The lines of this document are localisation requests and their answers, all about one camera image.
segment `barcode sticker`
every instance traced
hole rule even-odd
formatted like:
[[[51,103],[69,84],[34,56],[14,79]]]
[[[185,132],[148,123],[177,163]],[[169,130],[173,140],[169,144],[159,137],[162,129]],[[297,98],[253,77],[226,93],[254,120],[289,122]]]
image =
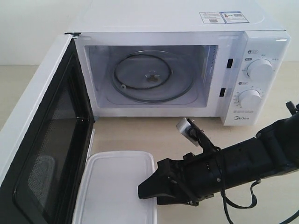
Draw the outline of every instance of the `barcode sticker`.
[[[245,18],[245,16],[239,11],[220,12],[220,13],[225,23],[249,23],[249,21]]]
[[[224,24],[225,21],[220,12],[199,13],[204,24]]]

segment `open microwave door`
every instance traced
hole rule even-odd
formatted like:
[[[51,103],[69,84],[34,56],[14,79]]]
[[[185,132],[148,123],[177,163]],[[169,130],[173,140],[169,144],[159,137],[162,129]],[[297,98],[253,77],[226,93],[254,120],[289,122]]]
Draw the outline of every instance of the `open microwave door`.
[[[74,40],[61,35],[0,132],[2,220],[71,223],[93,123]]]

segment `white wall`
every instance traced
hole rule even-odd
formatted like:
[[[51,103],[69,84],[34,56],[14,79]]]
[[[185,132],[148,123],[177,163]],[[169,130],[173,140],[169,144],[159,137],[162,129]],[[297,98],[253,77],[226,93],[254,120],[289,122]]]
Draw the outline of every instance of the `white wall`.
[[[299,1],[257,0],[292,37],[285,61],[299,61]],[[54,38],[63,34],[89,0],[2,0],[0,65],[40,64]]]

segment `timer knob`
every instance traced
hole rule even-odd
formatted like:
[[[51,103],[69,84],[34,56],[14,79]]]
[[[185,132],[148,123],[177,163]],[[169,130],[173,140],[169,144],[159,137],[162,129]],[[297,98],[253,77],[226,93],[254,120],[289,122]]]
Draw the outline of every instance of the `timer knob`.
[[[247,75],[253,81],[268,81],[273,75],[273,67],[266,59],[258,59],[247,68]]]
[[[258,108],[261,103],[260,93],[256,90],[246,90],[238,97],[238,102],[243,109],[254,110]]]

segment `midea logo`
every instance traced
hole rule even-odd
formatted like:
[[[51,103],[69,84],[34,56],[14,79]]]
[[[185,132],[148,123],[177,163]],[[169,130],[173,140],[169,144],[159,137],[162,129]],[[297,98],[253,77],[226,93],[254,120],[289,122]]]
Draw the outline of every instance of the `midea logo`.
[[[249,120],[249,118],[247,118],[247,117],[239,117],[239,116],[235,116],[234,119],[235,120]]]

